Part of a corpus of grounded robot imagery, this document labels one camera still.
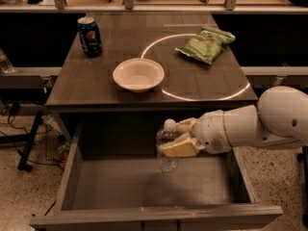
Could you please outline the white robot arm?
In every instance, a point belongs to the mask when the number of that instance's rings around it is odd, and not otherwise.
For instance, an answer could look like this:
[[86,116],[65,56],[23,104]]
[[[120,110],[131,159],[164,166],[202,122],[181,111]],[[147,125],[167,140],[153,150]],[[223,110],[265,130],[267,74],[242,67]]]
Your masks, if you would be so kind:
[[167,157],[219,154],[238,146],[293,149],[308,144],[308,94],[290,87],[266,90],[258,103],[177,122],[180,136],[158,146]]

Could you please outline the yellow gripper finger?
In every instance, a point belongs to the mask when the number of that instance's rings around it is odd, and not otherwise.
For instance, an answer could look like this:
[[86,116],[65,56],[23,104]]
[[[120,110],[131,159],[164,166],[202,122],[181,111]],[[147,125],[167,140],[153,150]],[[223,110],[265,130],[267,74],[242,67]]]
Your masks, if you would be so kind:
[[205,148],[198,139],[193,138],[190,133],[185,133],[175,139],[159,146],[159,151],[167,157],[194,157]]
[[196,122],[197,122],[196,118],[190,117],[177,122],[175,128],[180,134],[185,134],[185,133],[191,134],[193,132],[193,127],[196,124]]

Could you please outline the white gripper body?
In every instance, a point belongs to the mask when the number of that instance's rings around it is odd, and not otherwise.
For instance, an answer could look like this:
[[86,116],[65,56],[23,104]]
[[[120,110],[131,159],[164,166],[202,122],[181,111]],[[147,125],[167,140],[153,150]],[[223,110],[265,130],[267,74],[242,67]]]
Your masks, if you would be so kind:
[[195,123],[192,133],[209,154],[227,153],[232,149],[225,129],[224,111],[218,110],[202,115]]

